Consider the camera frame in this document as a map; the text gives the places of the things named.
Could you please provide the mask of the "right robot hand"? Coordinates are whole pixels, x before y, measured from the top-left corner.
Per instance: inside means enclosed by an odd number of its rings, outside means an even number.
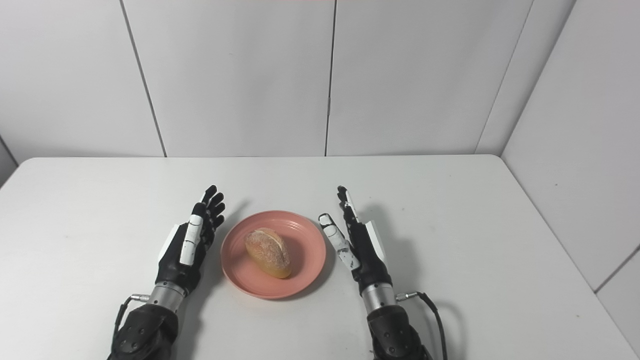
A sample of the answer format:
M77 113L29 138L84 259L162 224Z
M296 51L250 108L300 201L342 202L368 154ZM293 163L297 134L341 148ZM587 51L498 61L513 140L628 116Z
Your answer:
M359 292L375 284L393 285L387 269L386 255L372 221L361 221L350 192L345 186L337 187L339 207L347 234L344 235L328 213L318 216L322 232L329 239L339 260L358 283Z

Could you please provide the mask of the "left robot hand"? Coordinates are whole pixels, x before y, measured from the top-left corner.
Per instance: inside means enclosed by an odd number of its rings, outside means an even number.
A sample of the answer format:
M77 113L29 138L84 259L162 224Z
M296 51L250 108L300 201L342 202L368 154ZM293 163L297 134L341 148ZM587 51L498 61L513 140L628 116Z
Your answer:
M170 232L169 242L158 261L155 282L174 285L187 297L198 287L201 267L214 243L218 228L224 223L224 194L212 185L195 203L187 222Z

